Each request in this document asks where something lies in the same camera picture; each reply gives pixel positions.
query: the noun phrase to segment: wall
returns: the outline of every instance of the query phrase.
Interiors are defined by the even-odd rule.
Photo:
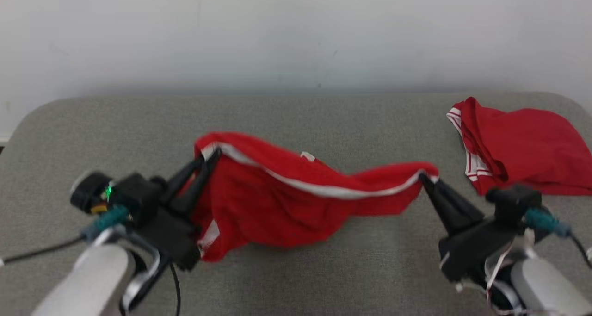
[[[592,111],[589,1],[0,0],[0,137],[39,105],[125,84],[546,90]]]

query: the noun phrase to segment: green light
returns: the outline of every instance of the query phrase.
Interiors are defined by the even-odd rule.
[[[112,192],[113,189],[111,188],[111,186],[107,186],[107,188],[105,189],[105,197],[107,198],[107,202],[109,202],[109,198],[111,197]]]

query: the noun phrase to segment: gray table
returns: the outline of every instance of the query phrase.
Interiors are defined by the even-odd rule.
[[[209,131],[251,133],[308,151],[345,173],[429,160],[442,178],[491,213],[463,174],[465,154],[446,119],[467,94],[347,97],[97,97],[50,103],[25,118],[0,155],[0,254],[61,242],[89,218],[68,204],[72,182],[99,169],[168,176]],[[545,93],[476,93],[502,110],[534,107],[567,117],[588,146],[592,118],[573,101]],[[592,244],[592,199],[546,197],[546,204]],[[399,217],[354,217],[327,242],[279,250],[249,245],[220,263],[180,274],[182,315],[486,314],[475,291],[457,294],[438,270],[444,234],[425,194]],[[592,273],[570,242],[537,250],[592,297]],[[82,246],[0,269],[0,310],[27,315],[65,276]],[[171,315],[169,272],[136,314]]]

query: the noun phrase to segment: folded red garment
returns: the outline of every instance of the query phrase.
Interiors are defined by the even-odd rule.
[[[546,110],[505,113],[470,97],[446,114],[461,133],[477,192],[515,183],[545,194],[592,194],[592,155],[575,128]]]
[[[297,155],[240,133],[210,133],[195,155],[220,158],[192,217],[203,227],[203,260],[218,261],[248,242],[293,247],[325,240],[351,215],[397,215],[417,197],[428,162],[374,168],[355,175],[332,170],[312,155]]]

